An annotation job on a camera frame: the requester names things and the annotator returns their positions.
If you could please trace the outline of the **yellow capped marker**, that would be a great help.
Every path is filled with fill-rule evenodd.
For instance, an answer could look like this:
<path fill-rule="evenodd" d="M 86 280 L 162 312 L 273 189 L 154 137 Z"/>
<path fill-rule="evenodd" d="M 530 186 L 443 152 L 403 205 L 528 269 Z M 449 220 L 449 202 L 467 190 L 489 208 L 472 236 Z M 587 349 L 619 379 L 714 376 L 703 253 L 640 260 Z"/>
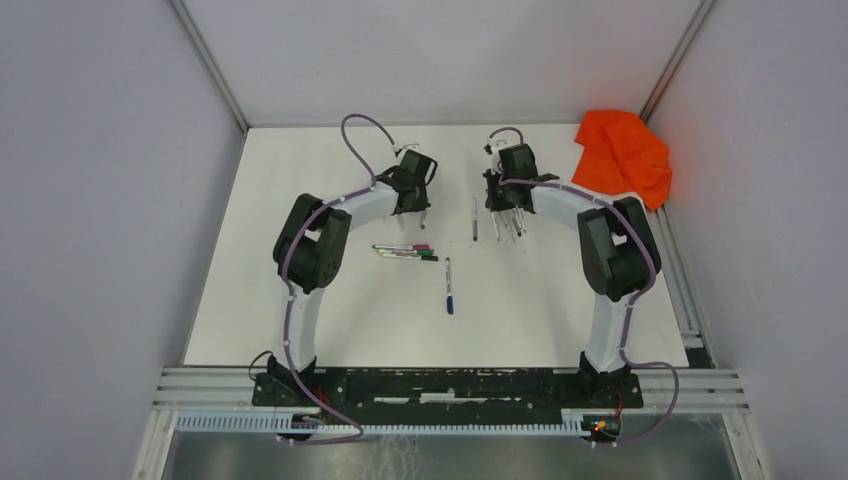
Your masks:
<path fill-rule="evenodd" d="M 515 211 L 513 209 L 503 210 L 501 214 L 511 238 L 520 238 L 522 236 L 522 229 Z"/>

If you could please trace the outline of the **blue capped marker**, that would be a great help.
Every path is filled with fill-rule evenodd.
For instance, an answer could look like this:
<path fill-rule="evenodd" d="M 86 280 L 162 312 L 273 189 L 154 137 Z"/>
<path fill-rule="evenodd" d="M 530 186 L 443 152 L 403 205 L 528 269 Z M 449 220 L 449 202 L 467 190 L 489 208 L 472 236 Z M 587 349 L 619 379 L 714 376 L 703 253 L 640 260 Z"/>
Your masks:
<path fill-rule="evenodd" d="M 454 295 L 453 295 L 453 278 L 451 259 L 445 258 L 445 279 L 446 279 L 446 311 L 449 315 L 455 313 Z"/>

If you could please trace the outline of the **brown capped marker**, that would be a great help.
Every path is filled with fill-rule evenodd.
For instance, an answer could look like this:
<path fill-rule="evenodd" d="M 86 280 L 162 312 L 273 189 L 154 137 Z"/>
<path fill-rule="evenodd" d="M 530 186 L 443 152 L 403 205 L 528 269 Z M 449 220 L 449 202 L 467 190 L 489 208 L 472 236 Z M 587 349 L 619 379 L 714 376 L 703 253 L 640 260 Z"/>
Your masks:
<path fill-rule="evenodd" d="M 500 242 L 501 241 L 501 231 L 500 231 L 499 214 L 495 211 L 491 211 L 490 214 L 491 214 L 491 218 L 492 218 L 493 230 L 494 230 L 496 241 Z"/>

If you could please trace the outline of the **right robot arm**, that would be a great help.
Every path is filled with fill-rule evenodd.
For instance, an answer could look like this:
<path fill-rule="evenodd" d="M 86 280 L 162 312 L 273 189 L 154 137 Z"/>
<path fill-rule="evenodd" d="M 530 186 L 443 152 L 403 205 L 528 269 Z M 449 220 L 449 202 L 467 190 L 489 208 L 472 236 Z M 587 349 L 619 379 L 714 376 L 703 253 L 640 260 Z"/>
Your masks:
<path fill-rule="evenodd" d="M 488 140 L 491 166 L 486 207 L 491 212 L 518 210 L 557 221 L 578 235 L 581 267 L 595 294 L 588 343 L 580 356 L 584 374 L 577 382 L 580 400 L 602 408 L 618 393 L 613 376 L 629 369 L 626 346 L 635 304 L 655 284 L 661 270 L 645 209 L 635 197 L 605 200 L 540 174 L 526 143 Z"/>

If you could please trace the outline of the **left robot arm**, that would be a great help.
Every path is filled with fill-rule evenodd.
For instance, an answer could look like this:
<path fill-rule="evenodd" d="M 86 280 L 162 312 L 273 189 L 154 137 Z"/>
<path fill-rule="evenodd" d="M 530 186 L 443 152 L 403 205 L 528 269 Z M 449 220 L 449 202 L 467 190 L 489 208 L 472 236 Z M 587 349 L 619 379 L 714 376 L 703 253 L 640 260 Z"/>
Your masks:
<path fill-rule="evenodd" d="M 420 213 L 431 207 L 427 188 L 438 162 L 407 146 L 398 164 L 376 176 L 371 185 L 332 199 L 298 196 L 276 240 L 272 257 L 286 285 L 281 344 L 275 351 L 287 370 L 275 392 L 290 407 L 306 405 L 313 379 L 303 372 L 314 366 L 315 332 L 324 290 L 342 266 L 351 231 L 390 216 Z"/>

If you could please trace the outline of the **black capped horizontal marker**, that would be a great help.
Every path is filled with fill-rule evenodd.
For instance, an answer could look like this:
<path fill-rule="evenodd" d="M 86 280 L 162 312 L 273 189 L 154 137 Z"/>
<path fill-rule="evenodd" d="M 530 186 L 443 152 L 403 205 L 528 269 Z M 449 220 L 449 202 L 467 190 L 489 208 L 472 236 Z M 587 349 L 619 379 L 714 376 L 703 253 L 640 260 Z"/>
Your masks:
<path fill-rule="evenodd" d="M 378 255 L 383 258 L 391 258 L 391 259 L 403 259 L 403 260 L 413 260 L 413 261 L 430 261 L 430 262 L 438 262 L 439 257 L 435 255 L 417 255 L 417 254 L 407 254 L 407 253 L 390 253 L 390 252 L 378 252 Z"/>

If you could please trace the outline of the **orange cloth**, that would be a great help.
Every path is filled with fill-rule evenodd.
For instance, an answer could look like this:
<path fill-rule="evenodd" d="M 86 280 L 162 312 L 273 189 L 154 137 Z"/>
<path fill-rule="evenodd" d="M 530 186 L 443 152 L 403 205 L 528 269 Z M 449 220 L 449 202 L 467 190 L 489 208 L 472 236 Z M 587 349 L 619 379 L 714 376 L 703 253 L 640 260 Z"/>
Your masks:
<path fill-rule="evenodd" d="M 634 113 L 586 112 L 575 142 L 583 147 L 572 182 L 606 194 L 637 194 L 656 211 L 667 201 L 672 169 L 669 147 Z"/>

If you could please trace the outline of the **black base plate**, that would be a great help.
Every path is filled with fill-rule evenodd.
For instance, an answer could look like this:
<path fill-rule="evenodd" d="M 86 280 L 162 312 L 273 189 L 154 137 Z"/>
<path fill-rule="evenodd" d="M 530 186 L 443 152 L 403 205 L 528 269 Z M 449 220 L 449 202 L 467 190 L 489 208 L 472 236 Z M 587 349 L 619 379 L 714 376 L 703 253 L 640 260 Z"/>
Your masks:
<path fill-rule="evenodd" d="M 304 389 L 271 373 L 254 378 L 252 404 L 319 410 L 330 424 L 530 424 L 553 422 L 564 410 L 618 413 L 640 409 L 638 378 L 607 386 L 574 369 L 319 368 Z"/>

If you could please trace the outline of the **aluminium frame rail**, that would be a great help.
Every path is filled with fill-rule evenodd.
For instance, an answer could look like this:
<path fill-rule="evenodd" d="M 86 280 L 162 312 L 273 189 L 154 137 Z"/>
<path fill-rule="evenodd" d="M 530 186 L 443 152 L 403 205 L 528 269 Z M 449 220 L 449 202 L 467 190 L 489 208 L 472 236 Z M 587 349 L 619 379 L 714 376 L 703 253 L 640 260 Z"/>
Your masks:
<path fill-rule="evenodd" d="M 643 410 L 657 413 L 674 391 L 672 374 L 665 369 L 635 369 Z M 679 414 L 748 414 L 749 401 L 739 375 L 728 369 L 679 369 L 679 392 L 674 411 Z M 156 409 L 185 411 L 258 411 L 252 404 L 254 382 L 244 368 L 175 367 L 161 374 L 153 405 Z"/>

